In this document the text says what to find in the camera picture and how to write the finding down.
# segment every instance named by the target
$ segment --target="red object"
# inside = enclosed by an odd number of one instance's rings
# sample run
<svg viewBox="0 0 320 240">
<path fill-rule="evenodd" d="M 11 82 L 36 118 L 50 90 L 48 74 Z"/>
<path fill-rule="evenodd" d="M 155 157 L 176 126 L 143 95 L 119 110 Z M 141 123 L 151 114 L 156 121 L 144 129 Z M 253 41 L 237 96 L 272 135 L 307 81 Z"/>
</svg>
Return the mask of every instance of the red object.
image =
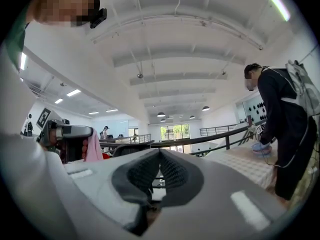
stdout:
<svg viewBox="0 0 320 240">
<path fill-rule="evenodd" d="M 109 159 L 110 158 L 110 156 L 108 154 L 106 154 L 106 153 L 102 153 L 102 156 L 103 156 L 103 159 Z"/>
</svg>

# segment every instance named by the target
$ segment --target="hand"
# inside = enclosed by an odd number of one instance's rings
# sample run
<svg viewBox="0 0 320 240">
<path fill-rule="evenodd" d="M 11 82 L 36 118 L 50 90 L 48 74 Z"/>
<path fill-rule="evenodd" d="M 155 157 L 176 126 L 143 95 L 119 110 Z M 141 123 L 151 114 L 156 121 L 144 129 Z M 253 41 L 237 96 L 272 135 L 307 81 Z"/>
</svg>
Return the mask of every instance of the hand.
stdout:
<svg viewBox="0 0 320 240">
<path fill-rule="evenodd" d="M 88 140 L 85 139 L 83 142 L 82 142 L 83 146 L 82 146 L 82 159 L 85 159 L 86 156 L 87 156 L 87 151 L 88 151 Z"/>
</svg>

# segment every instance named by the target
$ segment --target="white cloth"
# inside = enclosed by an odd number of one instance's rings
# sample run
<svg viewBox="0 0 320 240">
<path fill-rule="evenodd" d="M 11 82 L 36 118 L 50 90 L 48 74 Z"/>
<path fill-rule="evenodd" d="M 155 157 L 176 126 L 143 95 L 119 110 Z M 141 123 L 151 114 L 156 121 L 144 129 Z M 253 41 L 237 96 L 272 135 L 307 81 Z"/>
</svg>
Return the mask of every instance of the white cloth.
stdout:
<svg viewBox="0 0 320 240">
<path fill-rule="evenodd" d="M 102 134 L 104 140 L 108 139 L 108 130 L 103 130 Z"/>
</svg>

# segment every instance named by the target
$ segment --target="backpack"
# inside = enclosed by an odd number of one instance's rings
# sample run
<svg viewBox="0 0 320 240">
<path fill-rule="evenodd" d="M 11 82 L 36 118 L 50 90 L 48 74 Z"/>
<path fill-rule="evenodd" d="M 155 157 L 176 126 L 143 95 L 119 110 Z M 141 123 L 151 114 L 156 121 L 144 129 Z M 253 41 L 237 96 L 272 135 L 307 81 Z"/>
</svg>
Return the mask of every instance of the backpack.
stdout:
<svg viewBox="0 0 320 240">
<path fill-rule="evenodd" d="M 296 93 L 296 98 L 281 98 L 282 101 L 294 103 L 302 107 L 307 113 L 308 117 L 316 116 L 320 114 L 320 92 L 312 83 L 310 77 L 303 64 L 299 64 L 298 61 L 291 62 L 285 65 L 287 72 L 289 73 L 290 82 L 286 77 L 276 70 L 266 67 L 265 69 L 272 70 L 282 76 L 292 87 Z"/>
</svg>

